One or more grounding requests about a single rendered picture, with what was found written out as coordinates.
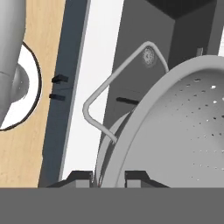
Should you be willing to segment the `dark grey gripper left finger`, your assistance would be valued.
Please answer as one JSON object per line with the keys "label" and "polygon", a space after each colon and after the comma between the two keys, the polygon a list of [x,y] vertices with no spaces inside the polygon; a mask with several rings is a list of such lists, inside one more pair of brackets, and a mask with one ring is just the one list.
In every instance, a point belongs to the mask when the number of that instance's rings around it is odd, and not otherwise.
{"label": "dark grey gripper left finger", "polygon": [[93,186],[92,178],[92,171],[72,171],[66,179],[51,184],[50,187],[91,188]]}

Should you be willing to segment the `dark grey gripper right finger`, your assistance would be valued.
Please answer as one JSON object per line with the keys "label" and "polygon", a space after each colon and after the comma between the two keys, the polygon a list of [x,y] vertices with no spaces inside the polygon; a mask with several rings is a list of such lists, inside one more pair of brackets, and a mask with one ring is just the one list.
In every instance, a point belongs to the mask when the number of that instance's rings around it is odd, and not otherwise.
{"label": "dark grey gripper right finger", "polygon": [[167,185],[151,179],[146,171],[126,171],[124,173],[126,188],[167,188]]}

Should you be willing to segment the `grey metal colander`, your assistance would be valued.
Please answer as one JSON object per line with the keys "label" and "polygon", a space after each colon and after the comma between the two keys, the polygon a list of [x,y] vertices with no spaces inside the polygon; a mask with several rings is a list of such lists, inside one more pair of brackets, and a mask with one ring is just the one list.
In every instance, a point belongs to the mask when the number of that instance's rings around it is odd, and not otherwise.
{"label": "grey metal colander", "polygon": [[161,60],[157,46],[141,44],[85,101],[88,123],[104,133],[94,184],[125,187],[126,171],[146,171],[167,187],[224,187],[224,57],[196,56],[174,68],[111,128],[90,114],[93,101],[138,56]]}

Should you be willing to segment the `small black bar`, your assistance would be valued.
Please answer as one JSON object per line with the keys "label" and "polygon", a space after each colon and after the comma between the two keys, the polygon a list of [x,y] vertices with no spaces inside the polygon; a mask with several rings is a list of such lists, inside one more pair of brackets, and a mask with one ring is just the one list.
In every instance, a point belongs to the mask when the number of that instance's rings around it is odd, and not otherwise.
{"label": "small black bar", "polygon": [[139,103],[139,101],[128,99],[128,98],[123,98],[123,97],[117,97],[116,101],[117,102],[123,102],[123,103],[126,103],[126,104],[132,104],[132,105],[137,105]]}

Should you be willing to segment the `white round disc black rim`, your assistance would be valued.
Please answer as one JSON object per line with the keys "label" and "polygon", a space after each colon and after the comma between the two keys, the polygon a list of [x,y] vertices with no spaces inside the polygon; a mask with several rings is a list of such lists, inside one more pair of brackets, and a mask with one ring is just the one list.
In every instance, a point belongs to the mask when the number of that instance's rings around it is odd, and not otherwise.
{"label": "white round disc black rim", "polygon": [[0,125],[0,131],[8,131],[24,123],[34,112],[42,92],[42,77],[38,59],[33,50],[23,43],[12,82],[12,103]]}

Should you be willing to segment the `dark blue-grey cupboard front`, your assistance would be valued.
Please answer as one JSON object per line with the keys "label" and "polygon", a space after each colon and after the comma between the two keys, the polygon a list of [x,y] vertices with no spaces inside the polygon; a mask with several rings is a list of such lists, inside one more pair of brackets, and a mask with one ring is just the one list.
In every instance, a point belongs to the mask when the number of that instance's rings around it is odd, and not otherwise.
{"label": "dark blue-grey cupboard front", "polygon": [[89,7],[90,0],[66,0],[54,76],[63,74],[68,77],[68,82],[52,83],[50,92],[64,95],[66,99],[50,99],[38,187],[48,187],[58,182],[61,177],[76,71],[79,67]]}

